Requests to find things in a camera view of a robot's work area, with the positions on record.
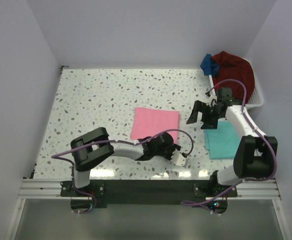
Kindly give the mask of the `pink t shirt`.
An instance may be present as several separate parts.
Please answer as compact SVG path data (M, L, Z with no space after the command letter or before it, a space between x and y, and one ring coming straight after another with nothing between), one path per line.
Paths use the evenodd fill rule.
M132 140L137 140L154 136L165 130L178 129L179 121L178 111L136 107L130 137Z

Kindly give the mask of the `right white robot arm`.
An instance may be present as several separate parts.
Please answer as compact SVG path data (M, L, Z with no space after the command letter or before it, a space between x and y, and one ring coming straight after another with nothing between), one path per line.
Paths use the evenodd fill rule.
M278 168L278 141L261 131L249 116L243 100L235 100L232 90L222 87L216 95L209 95L207 102L196 100L187 124L194 124L201 113L201 128L215 130L219 119L225 119L234 127L240 143L233 164L214 173L214 181L208 184L213 196L220 196L226 186L243 181L271 180Z

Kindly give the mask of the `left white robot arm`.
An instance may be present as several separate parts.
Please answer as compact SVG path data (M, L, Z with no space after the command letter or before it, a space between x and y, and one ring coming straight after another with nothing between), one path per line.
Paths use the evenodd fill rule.
M78 196L84 196L89 192L90 171L111 156L134 161L149 161L154 157L162 157L177 166L186 165L186 159L180 152L181 147L174 143L173 137L167 132L140 138L134 143L110 140L106 128L99 127L73 139L70 146L75 161L71 189Z

